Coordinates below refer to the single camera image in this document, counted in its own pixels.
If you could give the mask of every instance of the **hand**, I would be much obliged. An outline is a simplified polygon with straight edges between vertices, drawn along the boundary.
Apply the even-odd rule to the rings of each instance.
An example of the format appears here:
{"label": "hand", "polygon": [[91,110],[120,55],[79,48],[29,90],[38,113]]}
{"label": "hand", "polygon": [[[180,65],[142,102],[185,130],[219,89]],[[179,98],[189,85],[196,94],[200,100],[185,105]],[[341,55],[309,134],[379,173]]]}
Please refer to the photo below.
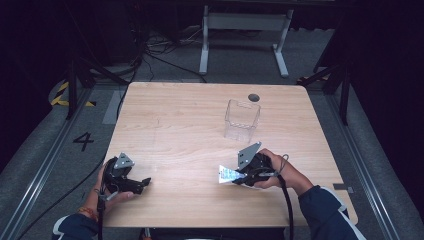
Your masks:
{"label": "hand", "polygon": [[[276,155],[266,148],[259,151],[259,153],[262,153],[271,159],[272,168],[274,168],[277,172],[280,171],[281,166],[284,165],[280,174],[286,181],[286,187],[293,188],[297,195],[301,195],[313,187],[312,183],[305,175],[300,173],[289,161],[285,160],[280,155]],[[280,181],[277,177],[270,177],[267,181],[256,182],[254,186],[257,188],[270,188],[272,186],[281,188]]]}
{"label": "hand", "polygon": [[[99,171],[99,174],[97,175],[97,182],[96,184],[93,186],[93,188],[90,190],[87,199],[83,205],[83,207],[86,208],[90,208],[93,210],[94,214],[96,214],[98,216],[98,212],[97,212],[97,200],[98,200],[98,195],[97,195],[97,190],[100,189],[101,186],[101,182],[102,182],[102,177],[103,177],[103,171],[105,169],[105,165],[102,166],[102,168]],[[114,205],[121,203],[121,202],[125,202],[128,201],[130,199],[132,199],[134,197],[134,193],[133,192],[120,192],[118,194],[116,194],[110,201],[106,201],[106,209],[105,209],[105,214],[108,213]],[[90,215],[86,212],[81,212],[81,214],[90,217]]]}

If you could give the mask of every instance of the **person's left hand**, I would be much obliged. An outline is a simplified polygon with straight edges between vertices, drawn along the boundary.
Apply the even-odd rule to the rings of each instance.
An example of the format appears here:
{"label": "person's left hand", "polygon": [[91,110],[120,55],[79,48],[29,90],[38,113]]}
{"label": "person's left hand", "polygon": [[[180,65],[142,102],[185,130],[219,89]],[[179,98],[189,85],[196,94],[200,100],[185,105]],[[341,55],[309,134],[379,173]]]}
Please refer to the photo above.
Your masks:
{"label": "person's left hand", "polygon": [[[98,175],[97,175],[97,182],[94,185],[94,187],[90,190],[90,193],[88,194],[88,197],[83,205],[83,207],[90,208],[93,210],[93,212],[98,215],[97,212],[97,201],[98,201],[98,195],[97,191],[100,190],[101,183],[102,183],[102,177],[103,177],[103,171],[105,169],[106,164],[102,166],[100,169]],[[133,192],[120,192],[116,194],[112,199],[109,201],[106,201],[106,209],[105,214],[107,214],[113,206],[115,206],[118,203],[126,202],[134,197]]]}

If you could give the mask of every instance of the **white stand leg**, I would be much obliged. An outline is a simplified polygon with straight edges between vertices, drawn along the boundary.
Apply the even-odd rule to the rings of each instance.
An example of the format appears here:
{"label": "white stand leg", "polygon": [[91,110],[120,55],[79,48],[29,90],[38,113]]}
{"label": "white stand leg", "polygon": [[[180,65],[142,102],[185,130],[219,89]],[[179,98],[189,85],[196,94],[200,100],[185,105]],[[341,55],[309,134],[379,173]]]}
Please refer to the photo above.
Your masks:
{"label": "white stand leg", "polygon": [[208,57],[209,57],[209,42],[208,42],[208,6],[205,6],[203,12],[203,45],[202,45],[202,55],[200,56],[200,67],[199,73],[206,75],[208,72]]}
{"label": "white stand leg", "polygon": [[284,62],[283,54],[277,51],[277,44],[273,45],[275,59],[277,59],[278,68],[280,69],[281,77],[288,78],[289,72],[287,71],[286,63]]}
{"label": "white stand leg", "polygon": [[284,62],[283,54],[281,53],[286,40],[287,32],[289,31],[291,18],[293,15],[293,10],[288,10],[286,14],[286,20],[284,21],[283,28],[281,30],[280,42],[273,45],[275,59],[277,60],[278,68],[280,69],[281,77],[289,77],[289,72],[287,71],[286,63]]}

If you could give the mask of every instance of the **finger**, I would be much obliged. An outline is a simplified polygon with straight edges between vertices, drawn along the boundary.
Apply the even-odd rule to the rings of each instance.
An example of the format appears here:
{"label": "finger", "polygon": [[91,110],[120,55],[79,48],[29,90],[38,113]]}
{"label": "finger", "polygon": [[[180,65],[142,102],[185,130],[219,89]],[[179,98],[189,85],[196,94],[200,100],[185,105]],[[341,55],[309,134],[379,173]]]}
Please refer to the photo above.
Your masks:
{"label": "finger", "polygon": [[105,170],[106,164],[103,164],[103,166],[100,168],[99,173],[97,174],[97,180],[101,181],[103,177],[103,172]]}
{"label": "finger", "polygon": [[266,189],[266,188],[270,188],[270,187],[272,187],[272,186],[277,186],[278,187],[278,185],[279,185],[279,181],[278,181],[278,179],[277,178],[275,178],[275,177],[271,177],[271,178],[269,178],[268,180],[266,180],[266,181],[259,181],[259,182],[256,182],[253,186],[254,187],[257,187],[257,188],[263,188],[263,189]]}
{"label": "finger", "polygon": [[269,151],[267,148],[263,148],[259,152],[270,157],[270,158],[272,158],[275,155],[273,152]]}
{"label": "finger", "polygon": [[110,201],[108,201],[108,203],[110,204],[110,206],[113,206],[117,203],[128,201],[132,199],[133,197],[134,197],[133,192],[120,192],[115,197],[113,197]]}

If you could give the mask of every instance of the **wooden table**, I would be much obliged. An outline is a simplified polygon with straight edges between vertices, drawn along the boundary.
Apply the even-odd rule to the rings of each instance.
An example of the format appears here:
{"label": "wooden table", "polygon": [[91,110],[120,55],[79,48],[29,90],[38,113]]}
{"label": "wooden table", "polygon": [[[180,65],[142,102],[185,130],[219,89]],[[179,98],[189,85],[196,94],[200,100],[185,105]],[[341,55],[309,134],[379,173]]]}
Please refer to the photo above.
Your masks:
{"label": "wooden table", "polygon": [[[218,184],[218,167],[237,168],[237,152],[251,144],[224,138],[230,99],[259,95],[261,113],[251,143],[290,162],[314,184],[343,183],[306,90],[300,86],[132,83],[107,158],[125,152],[135,166],[128,177],[151,184],[141,196],[116,206],[105,219],[113,227],[288,226],[279,188]],[[347,191],[336,191],[358,219]],[[289,189],[295,225],[306,225]]]}

